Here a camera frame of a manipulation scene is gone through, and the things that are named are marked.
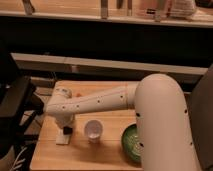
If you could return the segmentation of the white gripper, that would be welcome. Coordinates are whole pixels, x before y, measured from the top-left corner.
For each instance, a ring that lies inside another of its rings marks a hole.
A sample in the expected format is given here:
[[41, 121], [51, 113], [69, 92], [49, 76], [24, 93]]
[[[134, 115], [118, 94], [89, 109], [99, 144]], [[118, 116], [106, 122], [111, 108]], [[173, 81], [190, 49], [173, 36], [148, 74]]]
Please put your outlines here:
[[73, 132], [73, 125], [75, 121], [75, 116], [57, 116], [55, 118], [55, 123], [60, 129], [63, 129], [64, 135], [72, 134]]

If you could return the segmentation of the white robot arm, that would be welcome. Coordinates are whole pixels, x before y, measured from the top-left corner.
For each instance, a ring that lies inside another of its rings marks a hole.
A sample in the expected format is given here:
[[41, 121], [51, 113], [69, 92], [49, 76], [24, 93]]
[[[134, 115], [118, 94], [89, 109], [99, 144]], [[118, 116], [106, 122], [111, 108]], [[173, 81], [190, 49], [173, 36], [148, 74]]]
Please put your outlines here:
[[144, 171], [200, 171], [190, 114], [178, 82], [165, 74], [81, 97], [57, 88], [46, 112], [60, 128], [75, 114], [133, 109]]

